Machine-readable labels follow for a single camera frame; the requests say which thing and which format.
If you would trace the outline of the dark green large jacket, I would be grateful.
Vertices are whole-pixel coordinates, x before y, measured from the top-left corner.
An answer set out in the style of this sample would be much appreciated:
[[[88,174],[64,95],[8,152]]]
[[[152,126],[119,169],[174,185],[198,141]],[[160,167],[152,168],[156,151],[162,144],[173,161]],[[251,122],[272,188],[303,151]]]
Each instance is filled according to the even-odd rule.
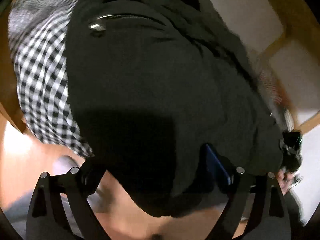
[[[79,0],[65,54],[81,136],[149,215],[221,203],[211,153],[228,173],[279,171],[280,129],[210,0]]]

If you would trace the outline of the grey floor mat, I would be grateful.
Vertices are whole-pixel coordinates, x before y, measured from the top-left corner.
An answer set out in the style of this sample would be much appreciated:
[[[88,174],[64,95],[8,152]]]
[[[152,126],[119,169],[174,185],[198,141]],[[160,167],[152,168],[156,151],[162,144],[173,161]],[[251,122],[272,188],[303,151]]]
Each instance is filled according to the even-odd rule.
[[[41,173],[31,194],[1,212],[1,239],[109,239],[87,201],[105,171],[93,157],[66,174]]]

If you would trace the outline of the black white checkered bedsheet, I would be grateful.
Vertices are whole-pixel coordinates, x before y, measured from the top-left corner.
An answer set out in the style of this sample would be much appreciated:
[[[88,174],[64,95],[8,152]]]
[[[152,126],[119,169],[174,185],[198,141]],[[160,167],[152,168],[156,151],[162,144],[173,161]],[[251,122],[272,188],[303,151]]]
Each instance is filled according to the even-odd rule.
[[[8,20],[11,59],[21,110],[31,133],[44,144],[93,155],[80,135],[68,99],[65,42],[78,0],[16,0]]]

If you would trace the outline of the wooden bunk bed frame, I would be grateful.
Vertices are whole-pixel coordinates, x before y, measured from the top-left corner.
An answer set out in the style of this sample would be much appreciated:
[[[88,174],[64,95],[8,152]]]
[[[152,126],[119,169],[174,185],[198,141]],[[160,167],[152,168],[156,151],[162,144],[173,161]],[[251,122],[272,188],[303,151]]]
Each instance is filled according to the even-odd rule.
[[[16,77],[9,59],[8,16],[13,0],[1,0],[1,114],[19,131],[24,131]],[[297,41],[314,58],[319,59],[319,22],[304,0],[268,0],[283,25],[283,33],[269,45],[261,57],[270,59],[291,41]]]

